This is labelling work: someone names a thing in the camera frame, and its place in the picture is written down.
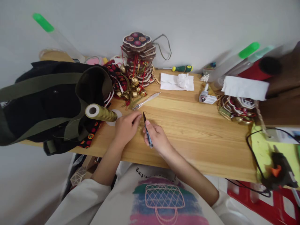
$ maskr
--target black cable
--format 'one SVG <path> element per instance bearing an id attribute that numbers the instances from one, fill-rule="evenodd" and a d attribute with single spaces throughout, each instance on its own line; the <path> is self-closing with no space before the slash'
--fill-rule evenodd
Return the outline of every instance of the black cable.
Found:
<path id="1" fill-rule="evenodd" d="M 290 136 L 291 138 L 293 138 L 296 142 L 298 142 L 298 143 L 300 144 L 300 141 L 298 141 L 293 135 L 291 135 L 290 133 L 286 132 L 285 130 L 278 129 L 278 128 L 275 128 L 275 127 L 269 127 L 269 128 L 266 128 L 266 130 L 279 130 L 279 131 L 285 132 L 288 136 Z M 252 147 L 251 147 L 251 145 L 250 145 L 250 143 L 249 143 L 249 138 L 251 137 L 251 135 L 253 135 L 253 134 L 255 134 L 255 133 L 258 133 L 258 132 L 261 132 L 261 131 L 262 131 L 262 130 L 259 130 L 259 131 L 253 132 L 253 133 L 249 134 L 248 136 L 246 136 L 246 142 L 247 142 L 247 145 L 248 145 L 249 149 L 251 150 L 251 153 L 252 153 L 252 155 L 253 155 L 253 157 L 254 157 L 256 166 L 257 166 L 257 168 L 258 168 L 258 170 L 259 170 L 259 172 L 260 172 L 260 174 L 261 174 L 261 177 L 262 177 L 262 178 L 265 178 L 265 176 L 263 175 L 263 172 L 262 172 L 262 170 L 261 170 L 261 168 L 260 168 L 260 166 L 259 166 L 259 164 L 258 164 L 258 161 L 257 161 L 257 158 L 256 158 L 256 156 L 255 156 L 255 153 L 254 153 L 254 151 L 253 151 L 253 149 L 252 149 Z M 243 183 L 239 182 L 238 180 L 236 180 L 236 181 L 237 181 L 239 184 L 241 184 L 242 186 L 240 186 L 240 185 L 238 185 L 238 184 L 232 182 L 231 180 L 229 180 L 229 179 L 227 179 L 227 178 L 226 178 L 226 180 L 228 180 L 229 182 L 231 182 L 231 183 L 233 183 L 233 184 L 235 184 L 236 186 L 239 186 L 239 187 L 241 187 L 241 188 L 248 188 L 248 189 L 250 189 L 251 191 L 254 191 L 254 192 L 258 193 L 258 194 L 261 194 L 261 195 L 263 195 L 263 196 L 265 196 L 265 197 L 267 197 L 267 198 L 270 198 L 270 197 L 271 197 L 271 192 L 270 192 L 270 190 L 267 190 L 267 189 L 266 189 L 266 190 L 264 190 L 264 191 L 261 192 L 261 191 L 254 190 L 254 189 L 252 189 L 252 188 L 250 188 L 250 187 L 247 187 L 246 185 L 244 185 Z"/>
<path id="2" fill-rule="evenodd" d="M 238 180 L 235 180 L 235 181 L 236 181 L 236 182 L 239 182 L 242 186 L 236 184 L 235 182 L 233 182 L 233 181 L 231 181 L 231 180 L 229 180 L 229 179 L 227 179 L 227 178 L 225 178 L 225 179 L 228 180 L 230 183 L 233 183 L 234 185 L 238 186 L 238 187 L 250 189 L 251 191 L 256 192 L 256 193 L 258 193 L 258 194 L 261 194 L 262 196 L 265 196 L 265 197 L 267 197 L 267 198 L 271 197 L 271 192 L 270 192 L 269 190 L 267 190 L 267 189 L 264 190 L 264 191 L 257 191 L 257 190 L 254 190 L 254 189 L 252 189 L 252 188 L 250 188 L 250 187 L 244 185 L 243 183 L 239 182 Z"/>

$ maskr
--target blue pen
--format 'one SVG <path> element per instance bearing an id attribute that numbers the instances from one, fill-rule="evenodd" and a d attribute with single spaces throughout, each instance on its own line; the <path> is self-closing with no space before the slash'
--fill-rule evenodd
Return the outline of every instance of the blue pen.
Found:
<path id="1" fill-rule="evenodd" d="M 147 138 L 148 138 L 148 142 L 149 142 L 149 147 L 153 148 L 153 144 L 152 144 L 149 132 L 148 132 L 147 127 L 146 127 L 146 117 L 145 117 L 145 113 L 144 112 L 143 112 L 143 116 L 144 116 L 144 123 L 145 123 L 146 134 L 147 134 Z"/>

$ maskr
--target printed basket graphic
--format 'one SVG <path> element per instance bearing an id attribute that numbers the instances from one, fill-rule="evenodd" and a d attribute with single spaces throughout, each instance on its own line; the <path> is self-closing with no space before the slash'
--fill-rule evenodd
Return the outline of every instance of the printed basket graphic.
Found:
<path id="1" fill-rule="evenodd" d="M 160 224 L 175 224 L 178 217 L 177 209 L 185 207 L 184 198 L 180 189 L 175 185 L 150 184 L 146 186 L 146 206 L 155 209 L 157 220 Z M 170 219 L 162 218 L 158 209 L 174 209 L 175 214 Z"/>

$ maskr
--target stacked wooden ornaments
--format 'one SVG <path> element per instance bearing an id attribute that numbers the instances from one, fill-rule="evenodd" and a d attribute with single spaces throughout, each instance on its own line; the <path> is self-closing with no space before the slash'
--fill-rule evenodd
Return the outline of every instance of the stacked wooden ornaments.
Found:
<path id="1" fill-rule="evenodd" d="M 144 87 L 154 82 L 152 61 L 156 55 L 156 47 L 152 45 L 151 37 L 140 32 L 133 32 L 123 38 L 121 49 L 122 54 L 125 52 L 128 56 L 129 66 L 127 68 L 121 66 L 120 70 L 127 72 L 131 81 L 132 97 L 147 96 Z"/>

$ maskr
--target crumpled tissue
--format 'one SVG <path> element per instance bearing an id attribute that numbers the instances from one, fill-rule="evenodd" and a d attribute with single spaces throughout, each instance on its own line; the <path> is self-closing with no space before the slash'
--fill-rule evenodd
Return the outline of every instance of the crumpled tissue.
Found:
<path id="1" fill-rule="evenodd" d="M 222 91 L 225 95 L 233 97 L 251 98 L 253 100 L 264 101 L 266 100 L 268 87 L 268 82 L 226 76 Z"/>
<path id="2" fill-rule="evenodd" d="M 160 89 L 162 90 L 177 90 L 177 91 L 193 91 L 194 76 L 189 76 L 185 73 L 180 73 L 178 76 L 161 73 Z"/>

